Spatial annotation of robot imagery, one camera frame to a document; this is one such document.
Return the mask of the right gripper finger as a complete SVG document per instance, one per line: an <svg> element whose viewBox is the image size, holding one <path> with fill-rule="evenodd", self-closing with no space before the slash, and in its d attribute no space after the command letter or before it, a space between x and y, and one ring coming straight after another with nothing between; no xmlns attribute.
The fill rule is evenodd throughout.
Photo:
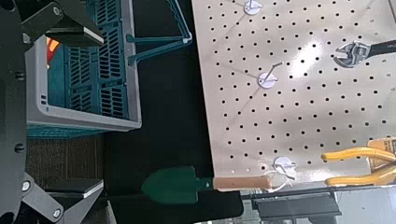
<svg viewBox="0 0 396 224"><path fill-rule="evenodd" d="M104 189L103 179L66 179L42 189L28 174L21 202L50 224L81 224Z"/></svg>
<svg viewBox="0 0 396 224"><path fill-rule="evenodd" d="M80 0L21 0L21 26L29 44L42 35L71 47L104 44L98 26Z"/></svg>

